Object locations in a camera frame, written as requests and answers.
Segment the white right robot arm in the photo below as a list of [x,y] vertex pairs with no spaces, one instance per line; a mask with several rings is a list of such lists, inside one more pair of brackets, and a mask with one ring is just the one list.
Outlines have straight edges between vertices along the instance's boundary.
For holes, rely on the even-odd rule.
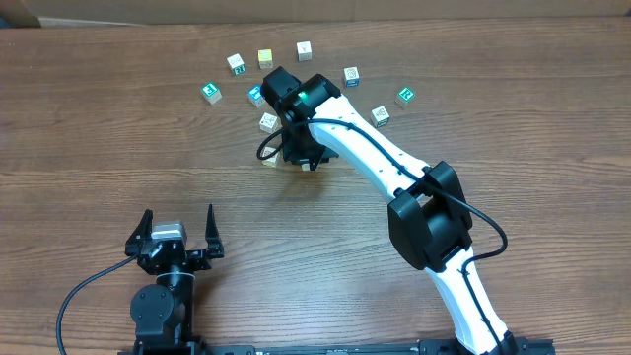
[[456,171],[445,162],[430,166],[399,149],[320,74],[302,82],[278,67],[263,78],[260,92],[281,120],[275,151],[284,161],[313,171],[340,157],[378,190],[386,202],[390,242],[408,264],[432,278],[461,352],[514,350],[515,340],[477,274],[481,257],[469,233],[474,217],[496,232],[502,229],[466,202]]

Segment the yellow side pineapple block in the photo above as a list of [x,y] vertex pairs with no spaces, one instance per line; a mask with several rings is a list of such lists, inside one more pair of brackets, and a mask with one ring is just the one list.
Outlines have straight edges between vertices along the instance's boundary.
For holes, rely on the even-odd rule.
[[279,162],[280,153],[276,148],[265,146],[261,153],[262,157],[265,157],[265,160],[262,161],[263,166],[268,167],[277,167]]

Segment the wooden block green side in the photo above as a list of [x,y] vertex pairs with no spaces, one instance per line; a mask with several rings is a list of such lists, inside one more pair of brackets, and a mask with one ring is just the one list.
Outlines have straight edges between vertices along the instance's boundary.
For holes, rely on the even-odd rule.
[[376,128],[388,124],[390,115],[384,106],[378,106],[371,111],[371,121]]

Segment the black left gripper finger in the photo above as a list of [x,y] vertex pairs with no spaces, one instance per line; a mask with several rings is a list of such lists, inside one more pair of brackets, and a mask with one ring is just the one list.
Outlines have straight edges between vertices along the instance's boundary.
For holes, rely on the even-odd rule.
[[125,242],[124,253],[126,256],[137,255],[142,250],[144,244],[151,239],[152,221],[153,211],[146,209],[138,226]]
[[224,245],[218,232],[212,204],[208,205],[207,210],[205,241],[211,259],[224,257]]

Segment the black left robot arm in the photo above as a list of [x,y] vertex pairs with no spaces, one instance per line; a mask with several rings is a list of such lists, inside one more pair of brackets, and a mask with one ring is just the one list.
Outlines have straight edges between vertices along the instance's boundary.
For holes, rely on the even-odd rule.
[[154,225],[147,209],[125,243],[124,252],[134,258],[153,284],[141,288],[130,302],[135,322],[134,354],[208,354],[203,337],[194,334],[195,273],[212,268],[224,256],[214,210],[208,207],[206,248],[188,249],[181,222]]

